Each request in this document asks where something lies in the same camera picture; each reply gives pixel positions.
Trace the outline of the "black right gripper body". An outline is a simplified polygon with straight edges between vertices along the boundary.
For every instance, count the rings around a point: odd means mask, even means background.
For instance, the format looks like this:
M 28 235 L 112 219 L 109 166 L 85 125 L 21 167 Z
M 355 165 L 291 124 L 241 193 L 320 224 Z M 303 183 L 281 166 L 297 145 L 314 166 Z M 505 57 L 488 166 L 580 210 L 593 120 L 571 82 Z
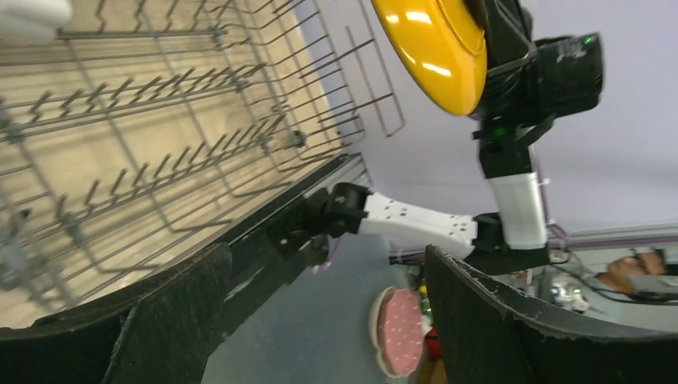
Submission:
M 604 89 L 600 33 L 534 38 L 531 12 L 518 1 L 467 1 L 483 30 L 488 69 L 472 116 L 534 126 L 592 110 Z

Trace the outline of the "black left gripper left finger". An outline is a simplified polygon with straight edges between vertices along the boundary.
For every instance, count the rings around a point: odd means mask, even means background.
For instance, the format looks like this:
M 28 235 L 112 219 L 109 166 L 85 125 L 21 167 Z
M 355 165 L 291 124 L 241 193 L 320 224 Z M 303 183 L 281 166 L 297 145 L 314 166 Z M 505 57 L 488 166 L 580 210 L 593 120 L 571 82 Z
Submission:
M 4 383 L 196 383 L 232 267 L 226 244 L 102 298 L 1 330 Z

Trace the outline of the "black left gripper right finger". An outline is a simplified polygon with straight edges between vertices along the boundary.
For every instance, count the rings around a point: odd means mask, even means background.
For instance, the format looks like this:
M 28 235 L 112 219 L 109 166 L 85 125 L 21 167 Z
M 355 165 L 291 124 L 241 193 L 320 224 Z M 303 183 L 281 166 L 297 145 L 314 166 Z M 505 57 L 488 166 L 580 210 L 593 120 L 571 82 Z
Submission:
M 425 250 L 425 282 L 451 383 L 674 383 L 677 336 L 604 322 Z

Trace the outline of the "yellow patterned plate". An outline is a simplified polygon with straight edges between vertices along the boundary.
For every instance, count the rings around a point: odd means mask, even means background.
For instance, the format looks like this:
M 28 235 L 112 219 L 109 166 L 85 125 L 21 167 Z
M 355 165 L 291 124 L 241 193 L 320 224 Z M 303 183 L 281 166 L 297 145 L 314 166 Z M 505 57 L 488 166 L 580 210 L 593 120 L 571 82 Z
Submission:
M 459 0 L 376 0 L 372 6 L 397 56 L 445 112 L 470 115 L 485 88 L 485 31 Z

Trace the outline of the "white scalloped bowl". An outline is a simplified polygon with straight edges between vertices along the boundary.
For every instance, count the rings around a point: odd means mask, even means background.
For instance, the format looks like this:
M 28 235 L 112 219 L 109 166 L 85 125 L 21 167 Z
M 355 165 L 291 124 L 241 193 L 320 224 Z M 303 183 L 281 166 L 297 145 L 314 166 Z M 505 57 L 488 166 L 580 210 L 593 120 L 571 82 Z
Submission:
M 1 40 L 15 45 L 49 44 L 73 16 L 69 0 L 1 0 Z

